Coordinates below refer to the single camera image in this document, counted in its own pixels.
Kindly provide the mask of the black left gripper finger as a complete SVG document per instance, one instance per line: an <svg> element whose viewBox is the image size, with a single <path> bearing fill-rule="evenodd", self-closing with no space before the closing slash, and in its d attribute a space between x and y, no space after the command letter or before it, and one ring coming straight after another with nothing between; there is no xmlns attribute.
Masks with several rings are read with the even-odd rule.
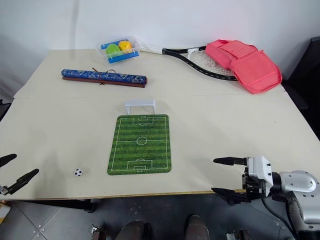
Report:
<svg viewBox="0 0 320 240"><path fill-rule="evenodd" d="M0 157L0 167L5 166L6 164L8 164L10 161L15 159L16 157L17 157L17 154L15 154L15 153Z"/></svg>
<svg viewBox="0 0 320 240"><path fill-rule="evenodd" d="M17 192L18 190L20 190L22 187L27 185L29 183L29 181L33 177L35 177L38 173L39 173L39 169L36 168L36 169L26 173L25 175L21 176L19 179L16 180L16 183L14 183L13 185L11 185L10 187L7 188L8 194L12 195L15 192Z"/></svg>

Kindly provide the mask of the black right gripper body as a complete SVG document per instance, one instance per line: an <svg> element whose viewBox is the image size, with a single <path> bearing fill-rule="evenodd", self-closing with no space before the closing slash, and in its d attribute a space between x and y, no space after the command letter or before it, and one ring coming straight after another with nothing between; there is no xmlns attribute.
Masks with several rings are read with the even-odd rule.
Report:
<svg viewBox="0 0 320 240"><path fill-rule="evenodd" d="M256 176L249 175L249 168L244 168L242 175L242 188L245 190L245 196L248 201L266 197L266 182Z"/></svg>

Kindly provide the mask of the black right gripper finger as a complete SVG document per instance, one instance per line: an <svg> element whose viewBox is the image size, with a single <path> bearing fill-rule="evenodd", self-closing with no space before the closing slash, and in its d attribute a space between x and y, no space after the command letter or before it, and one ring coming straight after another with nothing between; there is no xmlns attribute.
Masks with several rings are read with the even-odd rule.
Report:
<svg viewBox="0 0 320 240"><path fill-rule="evenodd" d="M238 193L234 190L215 187L212 187L211 190L231 206L251 202L246 193Z"/></svg>
<svg viewBox="0 0 320 240"><path fill-rule="evenodd" d="M233 166L233 165L242 165L246 166L247 165L247 158L246 157L219 157L215 158L213 160L214 163L217 164L223 164L223 165L228 165L228 166Z"/></svg>

